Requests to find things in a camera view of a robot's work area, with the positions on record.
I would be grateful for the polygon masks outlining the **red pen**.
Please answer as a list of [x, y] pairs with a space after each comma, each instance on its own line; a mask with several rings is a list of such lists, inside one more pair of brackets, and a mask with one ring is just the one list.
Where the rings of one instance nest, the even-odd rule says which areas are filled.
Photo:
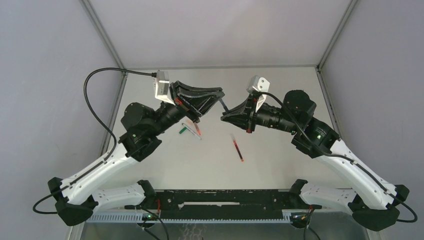
[[238, 156], [239, 156], [239, 158], [240, 158], [241, 162], [244, 162], [244, 158], [243, 158], [243, 156], [242, 156], [242, 154], [241, 154], [241, 151], [240, 151], [240, 149], [239, 149], [239, 147], [238, 147], [237, 141], [236, 141], [235, 139], [232, 139], [232, 142], [233, 142], [233, 144], [234, 144], [234, 147], [235, 147], [235, 149], [236, 149], [236, 152], [237, 152], [237, 154], [238, 154]]

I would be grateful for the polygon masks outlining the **black pen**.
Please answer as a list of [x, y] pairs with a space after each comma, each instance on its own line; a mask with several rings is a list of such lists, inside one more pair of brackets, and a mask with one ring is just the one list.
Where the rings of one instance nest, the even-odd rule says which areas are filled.
[[221, 103], [221, 105], [222, 105], [222, 107], [223, 107], [223, 109], [224, 109], [224, 112], [226, 113], [226, 114], [228, 114], [229, 113], [229, 109], [228, 109], [228, 107], [226, 106], [226, 104], [225, 104], [225, 102], [223, 101], [223, 99], [221, 98], [221, 99], [219, 99], [219, 102]]

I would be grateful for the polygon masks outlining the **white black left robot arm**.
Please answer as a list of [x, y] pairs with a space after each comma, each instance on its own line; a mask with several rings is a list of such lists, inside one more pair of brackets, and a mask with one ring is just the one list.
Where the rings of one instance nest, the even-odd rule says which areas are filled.
[[183, 118], [198, 123], [225, 95], [221, 87], [192, 87], [158, 77], [153, 87], [159, 108], [130, 103], [121, 118], [125, 133], [112, 136], [111, 149], [78, 173], [49, 180], [56, 213], [67, 226], [81, 224], [98, 211], [124, 206], [153, 207], [157, 196], [147, 180], [113, 189], [101, 189], [101, 186], [151, 155], [161, 144], [159, 135]]

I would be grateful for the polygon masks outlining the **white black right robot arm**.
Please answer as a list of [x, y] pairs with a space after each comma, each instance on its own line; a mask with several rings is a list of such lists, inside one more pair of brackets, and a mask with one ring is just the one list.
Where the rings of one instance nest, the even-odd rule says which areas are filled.
[[327, 166], [348, 185], [347, 189], [322, 187], [298, 179], [292, 185], [289, 203], [325, 207], [348, 215], [375, 232], [400, 223], [398, 206], [405, 207], [409, 189], [392, 184], [361, 161], [327, 123], [314, 117], [316, 103], [303, 90], [291, 90], [278, 106], [260, 102], [267, 92], [251, 90], [240, 107], [241, 127], [252, 133], [257, 126], [290, 133], [297, 150]]

